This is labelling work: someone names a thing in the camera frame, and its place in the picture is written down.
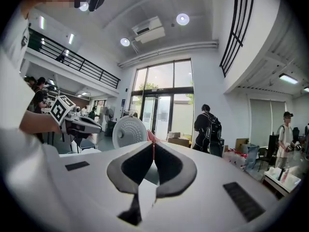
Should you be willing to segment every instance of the round recessed light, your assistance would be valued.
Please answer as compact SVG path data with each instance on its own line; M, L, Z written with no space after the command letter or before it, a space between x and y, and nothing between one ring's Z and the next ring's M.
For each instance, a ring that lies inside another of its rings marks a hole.
M89 7L89 4L88 4L87 2L84 2L84 3L82 4L82 6L79 7L79 9L80 9L81 11L87 11L88 7Z
M120 40L121 45L123 46L129 46L130 45L130 41L127 38L122 38Z
M179 25L187 25L190 21L189 19L189 16L187 14L179 14L177 17L176 17L176 21Z

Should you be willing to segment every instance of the fluorescent light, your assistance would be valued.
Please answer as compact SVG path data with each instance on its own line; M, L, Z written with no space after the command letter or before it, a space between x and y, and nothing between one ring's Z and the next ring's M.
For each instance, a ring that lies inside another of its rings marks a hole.
M127 38L122 38L120 40L121 45L123 46L129 46L130 45L130 40L128 40Z
M72 44L73 38L74 38L74 34L71 33L70 38L69 38L69 44Z
M45 18L40 16L40 28L45 29Z
M182 25L182 26L185 26L189 23L190 21L190 18L187 14L179 14L177 17L176 17L176 21L179 25Z
M292 78L292 77L290 77L289 75L286 75L286 74L281 74L281 75L279 76L279 78L280 78L281 80L283 80L283 81L288 82L288 83L292 83L292 84L298 83L298 81L297 81L296 79L294 79L294 78Z

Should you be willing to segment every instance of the tree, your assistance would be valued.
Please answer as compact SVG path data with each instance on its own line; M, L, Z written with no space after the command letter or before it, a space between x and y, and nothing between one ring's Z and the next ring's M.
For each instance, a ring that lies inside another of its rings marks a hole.
M159 88L158 85L154 84L154 83L147 83L145 89L154 89L154 88ZM141 83L139 86L139 90L143 90L144 89L144 83ZM136 105L141 105L141 96L138 96L138 101L136 102Z
M194 104L194 94L186 94L186 97L190 98L189 104Z

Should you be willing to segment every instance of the window blind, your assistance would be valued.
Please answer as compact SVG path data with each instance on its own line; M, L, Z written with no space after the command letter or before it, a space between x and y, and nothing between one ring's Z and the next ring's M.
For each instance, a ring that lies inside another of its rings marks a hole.
M251 138L254 145L268 146L271 134L271 107L269 100L250 99L251 105Z
M276 134L280 125L284 124L283 114L285 112L285 102L270 101L272 112L272 131Z

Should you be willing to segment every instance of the glass door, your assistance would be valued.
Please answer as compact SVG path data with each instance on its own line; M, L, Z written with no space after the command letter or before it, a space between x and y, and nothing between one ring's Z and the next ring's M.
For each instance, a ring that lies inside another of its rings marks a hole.
M154 108L155 108L155 97L145 97L143 101L143 112L142 112L142 122L147 130L152 130L153 118L154 118Z
M143 99L141 121L160 140L166 140L171 128L173 96L149 95Z
M160 140L167 140L169 132L169 112L171 96L157 95L156 120L154 135Z

